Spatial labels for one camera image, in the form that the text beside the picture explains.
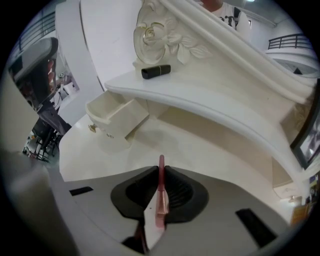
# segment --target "white vanity table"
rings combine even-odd
[[[166,41],[153,59],[139,38],[148,28],[156,31],[162,26],[161,40],[170,33],[174,40]],[[95,35],[94,43],[103,46],[105,35]],[[166,165],[240,186],[289,222],[294,205],[280,201],[277,194],[282,188],[277,194],[273,189],[273,161],[292,179],[291,194],[284,197],[305,196],[308,175],[292,154],[281,122],[296,103],[307,101],[314,81],[288,73],[192,0],[143,1],[134,35],[136,71],[106,81],[105,94],[139,99],[148,115],[121,138],[128,147],[120,150],[115,150],[119,136],[99,129],[101,117],[81,118],[60,142],[64,181],[157,165],[163,154]],[[87,39],[90,51],[96,47],[92,40]],[[102,57],[97,61],[94,55],[99,77],[106,77]],[[171,74],[141,78],[141,68],[162,64],[171,65]],[[88,128],[93,123],[98,126],[96,133]]]

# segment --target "black metal railing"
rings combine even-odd
[[[24,30],[12,49],[12,55],[18,56],[23,50],[56,30],[56,13],[51,12]]]
[[[304,34],[299,33],[270,39],[268,50],[277,48],[306,48],[312,50],[312,45]]]

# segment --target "white curved countertop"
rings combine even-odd
[[[60,142],[59,167],[65,182],[157,165],[159,155],[163,154],[166,165],[234,183],[270,206],[288,223],[291,221],[295,204],[280,200],[274,192],[271,157],[222,125],[176,109],[158,120],[147,120],[135,133],[130,148],[109,155],[104,150],[108,137],[99,129],[91,132],[88,129],[91,124],[85,115]]]
[[[274,157],[302,194],[307,193],[301,181],[302,168],[280,125],[223,93],[198,86],[198,81],[191,76],[170,73],[144,80],[132,71],[106,82],[105,87],[114,93],[187,110],[236,131]]]

